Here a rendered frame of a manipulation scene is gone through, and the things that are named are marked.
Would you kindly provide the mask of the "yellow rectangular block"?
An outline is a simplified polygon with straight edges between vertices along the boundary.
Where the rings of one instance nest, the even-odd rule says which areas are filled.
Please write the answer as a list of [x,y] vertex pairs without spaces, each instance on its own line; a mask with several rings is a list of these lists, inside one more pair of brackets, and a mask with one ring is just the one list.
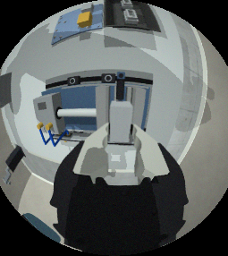
[[91,26],[92,25],[92,18],[93,18],[93,16],[92,16],[91,12],[80,13],[77,24],[81,28]]

